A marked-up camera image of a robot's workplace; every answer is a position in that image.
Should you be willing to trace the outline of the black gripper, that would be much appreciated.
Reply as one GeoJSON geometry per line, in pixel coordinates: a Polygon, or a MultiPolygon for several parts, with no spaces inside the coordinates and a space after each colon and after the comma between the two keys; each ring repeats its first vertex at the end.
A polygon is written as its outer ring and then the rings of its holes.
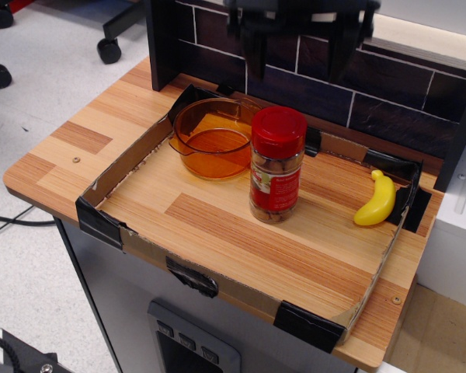
{"type": "Polygon", "coordinates": [[[328,81],[339,82],[356,49],[372,34],[379,1],[224,1],[228,27],[240,32],[249,73],[262,81],[267,37],[310,35],[329,37],[328,81]]]}

